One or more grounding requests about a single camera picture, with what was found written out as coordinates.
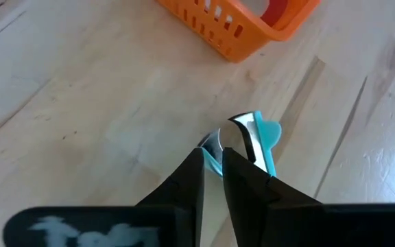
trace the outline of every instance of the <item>wooden floor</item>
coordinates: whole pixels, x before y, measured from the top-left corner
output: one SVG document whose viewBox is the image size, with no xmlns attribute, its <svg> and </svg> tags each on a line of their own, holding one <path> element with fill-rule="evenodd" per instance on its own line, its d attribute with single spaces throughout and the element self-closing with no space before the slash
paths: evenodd
<svg viewBox="0 0 395 247">
<path fill-rule="evenodd" d="M 0 245 L 21 209 L 138 202 L 249 110 L 281 122 L 289 185 L 395 202 L 395 1 L 324 0 L 230 64 L 154 0 L 40 0 L 0 32 L 0 66 Z M 221 180 L 205 190 L 202 246 L 235 246 Z"/>
</svg>

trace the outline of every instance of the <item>black object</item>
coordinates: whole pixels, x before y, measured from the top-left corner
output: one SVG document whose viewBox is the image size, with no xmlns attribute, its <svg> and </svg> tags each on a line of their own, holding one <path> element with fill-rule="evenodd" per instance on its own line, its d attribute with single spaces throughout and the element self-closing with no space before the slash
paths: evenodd
<svg viewBox="0 0 395 247">
<path fill-rule="evenodd" d="M 223 152 L 223 170 L 239 247 L 395 246 L 395 204 L 321 204 L 231 148 Z M 204 155 L 196 148 L 134 207 L 28 209 L 6 224 L 4 242 L 7 247 L 60 247 L 50 246 L 52 240 L 62 247 L 102 246 L 101 241 L 116 247 L 198 247 L 203 184 Z M 60 238 L 50 237 L 57 234 L 50 231 L 53 224 L 62 226 Z"/>
</svg>

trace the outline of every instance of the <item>orange plastic basket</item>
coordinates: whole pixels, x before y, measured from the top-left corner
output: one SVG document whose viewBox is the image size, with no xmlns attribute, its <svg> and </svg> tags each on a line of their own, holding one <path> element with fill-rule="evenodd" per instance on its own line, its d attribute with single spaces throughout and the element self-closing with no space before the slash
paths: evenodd
<svg viewBox="0 0 395 247">
<path fill-rule="evenodd" d="M 240 62 L 270 40 L 283 41 L 320 0 L 270 0 L 256 16 L 239 0 L 157 0 L 231 62 Z"/>
</svg>

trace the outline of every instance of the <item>teal plastic tab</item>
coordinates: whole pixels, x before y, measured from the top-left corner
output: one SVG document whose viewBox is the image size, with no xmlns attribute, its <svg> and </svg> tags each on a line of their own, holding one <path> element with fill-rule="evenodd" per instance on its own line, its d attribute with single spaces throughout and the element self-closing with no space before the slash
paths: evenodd
<svg viewBox="0 0 395 247">
<path fill-rule="evenodd" d="M 211 154 L 206 151 L 205 148 L 201 148 L 204 153 L 204 160 L 205 160 L 205 167 L 210 169 L 211 171 L 215 172 L 220 177 L 223 176 L 222 174 L 222 164 L 216 161 L 215 158 L 211 156 Z"/>
<path fill-rule="evenodd" d="M 254 118 L 259 132 L 267 171 L 271 176 L 277 177 L 271 148 L 273 148 L 281 138 L 281 125 L 276 121 L 264 121 L 260 111 L 254 112 Z"/>
</svg>

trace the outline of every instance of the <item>white logo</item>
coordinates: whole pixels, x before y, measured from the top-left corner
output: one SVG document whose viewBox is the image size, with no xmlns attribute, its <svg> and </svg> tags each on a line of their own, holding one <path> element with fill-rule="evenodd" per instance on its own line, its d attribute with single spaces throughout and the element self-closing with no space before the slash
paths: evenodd
<svg viewBox="0 0 395 247">
<path fill-rule="evenodd" d="M 107 235 L 99 232 L 81 233 L 56 216 L 40 218 L 29 229 L 45 231 L 47 247 L 67 247 L 69 238 L 77 238 L 78 247 L 131 247 L 143 243 L 144 247 L 158 247 L 157 228 L 135 228 L 129 224 L 114 225 Z"/>
</svg>

